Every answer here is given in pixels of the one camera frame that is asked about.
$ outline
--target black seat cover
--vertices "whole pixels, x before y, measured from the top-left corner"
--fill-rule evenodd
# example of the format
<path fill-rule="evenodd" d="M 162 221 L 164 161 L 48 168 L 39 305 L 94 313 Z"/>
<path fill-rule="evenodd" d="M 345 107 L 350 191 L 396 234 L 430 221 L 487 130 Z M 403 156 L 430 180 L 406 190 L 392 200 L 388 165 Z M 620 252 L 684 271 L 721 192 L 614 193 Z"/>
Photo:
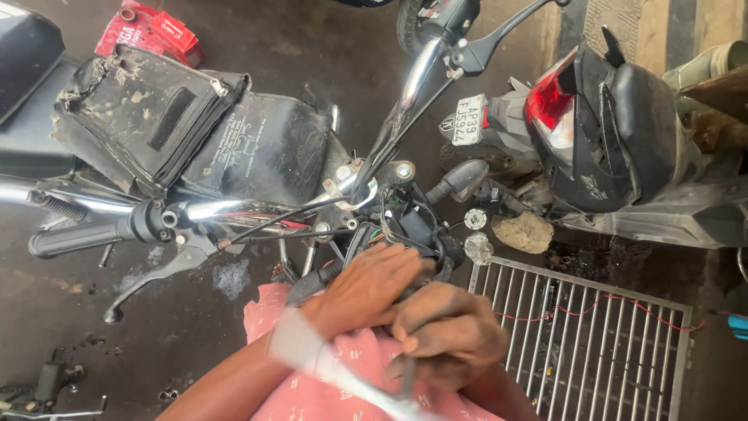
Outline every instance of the black seat cover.
<path fill-rule="evenodd" d="M 54 23 L 0 0 L 0 124 L 64 56 L 62 34 Z"/>
<path fill-rule="evenodd" d="M 14 177 L 59 177 L 73 170 L 75 157 L 49 138 L 52 110 L 62 88 L 78 67 L 61 61 L 39 88 L 0 125 L 0 174 Z"/>
<path fill-rule="evenodd" d="M 650 202 L 671 180 L 678 156 L 675 95 L 661 79 L 635 64 L 623 64 L 611 88 L 616 125 L 636 169 L 641 197 Z"/>

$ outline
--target human arm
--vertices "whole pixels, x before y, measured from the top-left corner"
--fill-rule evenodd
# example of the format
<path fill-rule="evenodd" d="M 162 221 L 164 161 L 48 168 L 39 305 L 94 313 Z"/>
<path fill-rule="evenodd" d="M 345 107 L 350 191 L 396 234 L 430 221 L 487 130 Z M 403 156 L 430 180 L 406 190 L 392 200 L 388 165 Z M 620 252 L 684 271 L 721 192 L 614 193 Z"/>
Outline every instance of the human arm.
<path fill-rule="evenodd" d="M 475 405 L 506 421 L 538 421 L 524 390 L 499 363 L 460 389 Z"/>
<path fill-rule="evenodd" d="M 501 366 L 506 334 L 484 297 L 434 282 L 398 306 L 394 336 L 403 354 L 417 358 L 417 378 L 460 390 L 476 405 L 506 421 L 537 421 L 524 391 Z M 402 374 L 404 357 L 388 367 Z"/>
<path fill-rule="evenodd" d="M 392 303 L 423 272 L 415 249 L 378 244 L 301 308 L 325 339 L 392 323 Z M 268 357 L 272 333 L 237 351 L 183 393 L 158 421 L 246 421 L 292 370 Z"/>

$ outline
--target hand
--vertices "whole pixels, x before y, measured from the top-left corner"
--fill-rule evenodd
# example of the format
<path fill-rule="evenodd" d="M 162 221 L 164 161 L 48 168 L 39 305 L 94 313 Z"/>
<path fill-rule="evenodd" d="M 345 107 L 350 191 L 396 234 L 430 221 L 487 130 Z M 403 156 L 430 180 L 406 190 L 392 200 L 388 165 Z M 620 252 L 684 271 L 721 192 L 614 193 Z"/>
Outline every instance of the hand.
<path fill-rule="evenodd" d="M 327 339 L 391 324 L 392 304 L 424 270 L 416 249 L 379 243 L 357 255 L 324 294 L 301 310 Z"/>
<path fill-rule="evenodd" d="M 393 335 L 402 354 L 387 373 L 399 377 L 404 356 L 417 358 L 416 378 L 459 390 L 506 355 L 506 334 L 486 297 L 433 282 L 398 305 Z"/>

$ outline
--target red cardboard box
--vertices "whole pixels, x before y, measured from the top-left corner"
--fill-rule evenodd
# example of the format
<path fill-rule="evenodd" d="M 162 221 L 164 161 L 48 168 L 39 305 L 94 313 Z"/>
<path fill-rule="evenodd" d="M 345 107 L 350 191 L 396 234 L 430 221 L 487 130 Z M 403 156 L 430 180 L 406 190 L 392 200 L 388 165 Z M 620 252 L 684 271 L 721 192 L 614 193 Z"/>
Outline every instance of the red cardboard box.
<path fill-rule="evenodd" d="M 130 9 L 135 13 L 135 20 L 126 22 L 117 12 L 96 45 L 96 54 L 109 55 L 114 45 L 118 43 L 163 54 L 166 47 L 157 36 L 150 32 L 150 23 L 159 12 L 135 0 L 123 0 L 120 10 L 125 9 Z"/>
<path fill-rule="evenodd" d="M 205 61 L 197 37 L 184 23 L 135 0 L 123 0 L 96 45 L 96 54 L 109 55 L 114 45 L 123 43 L 156 54 L 169 52 L 189 67 Z"/>
<path fill-rule="evenodd" d="M 197 44 L 197 37 L 184 23 L 161 12 L 153 18 L 150 29 L 166 46 L 174 57 L 189 67 L 196 67 L 205 61 L 205 56 Z"/>

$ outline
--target scooter rear tire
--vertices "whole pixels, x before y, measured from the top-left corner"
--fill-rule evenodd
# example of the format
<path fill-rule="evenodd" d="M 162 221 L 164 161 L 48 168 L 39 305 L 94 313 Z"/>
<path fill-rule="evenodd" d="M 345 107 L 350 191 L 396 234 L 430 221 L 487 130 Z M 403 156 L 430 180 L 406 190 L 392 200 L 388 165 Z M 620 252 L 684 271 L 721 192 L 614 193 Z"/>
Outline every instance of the scooter rear tire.
<path fill-rule="evenodd" d="M 397 11 L 397 41 L 402 51 L 417 56 L 423 50 L 418 37 L 418 11 L 428 0 L 400 0 Z"/>

